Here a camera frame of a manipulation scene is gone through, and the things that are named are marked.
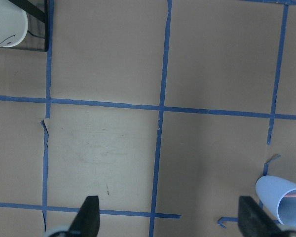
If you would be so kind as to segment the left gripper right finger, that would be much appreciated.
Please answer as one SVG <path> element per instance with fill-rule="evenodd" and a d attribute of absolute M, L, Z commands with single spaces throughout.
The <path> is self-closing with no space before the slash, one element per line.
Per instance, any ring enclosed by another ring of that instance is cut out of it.
<path fill-rule="evenodd" d="M 240 196 L 238 228 L 244 237 L 280 237 L 281 230 L 250 196 Z"/>

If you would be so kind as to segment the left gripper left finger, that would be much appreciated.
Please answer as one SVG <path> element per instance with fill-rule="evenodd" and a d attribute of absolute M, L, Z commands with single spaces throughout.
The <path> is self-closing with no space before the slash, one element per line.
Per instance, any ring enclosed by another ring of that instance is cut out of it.
<path fill-rule="evenodd" d="M 87 196 L 67 230 L 68 237 L 96 237 L 100 228 L 98 196 Z"/>

